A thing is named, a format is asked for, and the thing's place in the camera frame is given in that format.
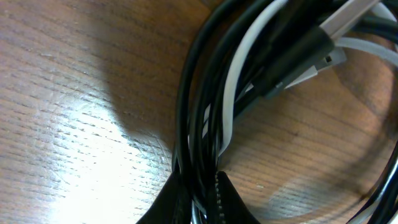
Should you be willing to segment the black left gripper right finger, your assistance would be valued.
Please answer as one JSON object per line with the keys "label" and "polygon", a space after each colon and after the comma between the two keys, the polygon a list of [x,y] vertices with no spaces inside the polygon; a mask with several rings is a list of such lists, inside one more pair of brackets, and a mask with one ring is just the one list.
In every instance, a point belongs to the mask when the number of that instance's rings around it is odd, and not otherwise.
{"label": "black left gripper right finger", "polygon": [[206,217],[211,224],[260,224],[245,206],[225,172],[215,174],[207,196]]}

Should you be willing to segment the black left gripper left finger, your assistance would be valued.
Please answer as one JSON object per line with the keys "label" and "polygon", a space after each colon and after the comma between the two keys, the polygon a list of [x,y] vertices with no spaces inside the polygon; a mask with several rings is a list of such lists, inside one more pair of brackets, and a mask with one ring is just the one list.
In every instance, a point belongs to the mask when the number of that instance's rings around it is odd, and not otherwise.
{"label": "black left gripper left finger", "polygon": [[137,224],[190,224],[191,207],[192,200],[181,175],[173,172]]}

